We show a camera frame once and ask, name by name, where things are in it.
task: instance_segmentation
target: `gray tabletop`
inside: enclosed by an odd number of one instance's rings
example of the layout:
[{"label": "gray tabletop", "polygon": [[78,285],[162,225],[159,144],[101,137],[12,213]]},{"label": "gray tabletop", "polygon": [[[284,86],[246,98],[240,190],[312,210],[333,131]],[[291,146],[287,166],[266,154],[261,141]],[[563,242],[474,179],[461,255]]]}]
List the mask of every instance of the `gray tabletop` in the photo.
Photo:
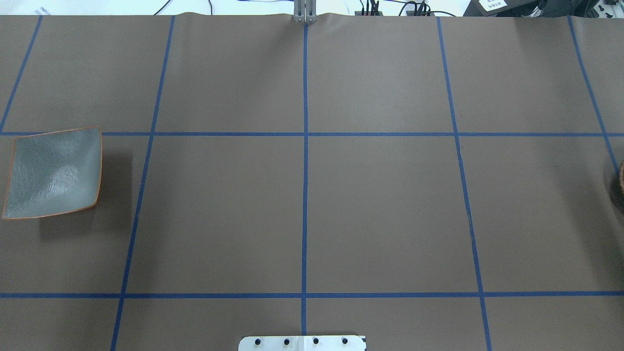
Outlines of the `gray tabletop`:
[{"label": "gray tabletop", "polygon": [[2,349],[621,350],[623,30],[0,17],[0,203],[14,137],[104,132],[94,208],[0,222]]}]

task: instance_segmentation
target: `horizontal blue line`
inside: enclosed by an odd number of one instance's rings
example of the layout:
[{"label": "horizontal blue line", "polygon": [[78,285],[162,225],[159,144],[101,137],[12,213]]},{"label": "horizontal blue line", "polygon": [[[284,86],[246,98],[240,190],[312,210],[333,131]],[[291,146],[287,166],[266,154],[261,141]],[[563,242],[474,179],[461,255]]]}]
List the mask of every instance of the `horizontal blue line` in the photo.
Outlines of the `horizontal blue line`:
[{"label": "horizontal blue line", "polygon": [[300,299],[293,293],[249,293],[249,294],[126,294],[126,299]]},{"label": "horizontal blue line", "polygon": [[0,292],[0,299],[119,299],[119,294]]},{"label": "horizontal blue line", "polygon": [[[484,292],[484,297],[566,297],[566,296],[624,296],[622,290],[598,291],[503,291]],[[120,294],[90,294],[62,292],[4,292],[0,299],[118,299]],[[478,292],[299,292],[285,293],[162,293],[162,294],[126,294],[126,299],[416,299],[445,297],[480,297]]]},{"label": "horizontal blue line", "polygon": [[[0,136],[32,136],[46,132],[0,132]],[[103,132],[104,136],[150,136],[151,132]],[[303,137],[304,132],[154,132],[154,136]],[[603,137],[602,133],[459,132],[461,137]],[[310,137],[453,137],[453,132],[310,132]],[[608,133],[624,137],[624,133]]]}]

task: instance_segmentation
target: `bowl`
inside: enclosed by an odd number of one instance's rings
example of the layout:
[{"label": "bowl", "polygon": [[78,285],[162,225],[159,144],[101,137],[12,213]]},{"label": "bowl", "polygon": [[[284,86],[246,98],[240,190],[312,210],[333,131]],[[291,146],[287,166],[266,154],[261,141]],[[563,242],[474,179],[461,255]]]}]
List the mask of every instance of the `bowl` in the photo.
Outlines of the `bowl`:
[{"label": "bowl", "polygon": [[3,219],[88,209],[102,179],[100,127],[18,137],[13,143]]}]

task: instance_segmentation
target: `white metal plate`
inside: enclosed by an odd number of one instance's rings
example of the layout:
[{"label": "white metal plate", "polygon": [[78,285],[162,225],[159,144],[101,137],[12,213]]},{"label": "white metal plate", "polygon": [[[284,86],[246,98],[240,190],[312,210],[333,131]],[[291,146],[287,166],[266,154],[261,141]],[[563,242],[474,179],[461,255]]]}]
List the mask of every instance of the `white metal plate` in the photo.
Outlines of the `white metal plate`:
[{"label": "white metal plate", "polygon": [[366,351],[366,337],[358,335],[310,335],[245,337],[238,351]]}]

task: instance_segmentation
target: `plate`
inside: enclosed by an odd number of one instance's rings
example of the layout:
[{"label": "plate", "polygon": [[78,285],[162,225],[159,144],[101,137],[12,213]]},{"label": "plate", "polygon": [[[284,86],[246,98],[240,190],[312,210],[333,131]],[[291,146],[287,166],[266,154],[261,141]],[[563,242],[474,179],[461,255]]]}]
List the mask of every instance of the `plate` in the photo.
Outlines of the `plate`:
[{"label": "plate", "polygon": [[18,137],[4,219],[59,215],[92,207],[102,178],[102,131],[87,127]]}]

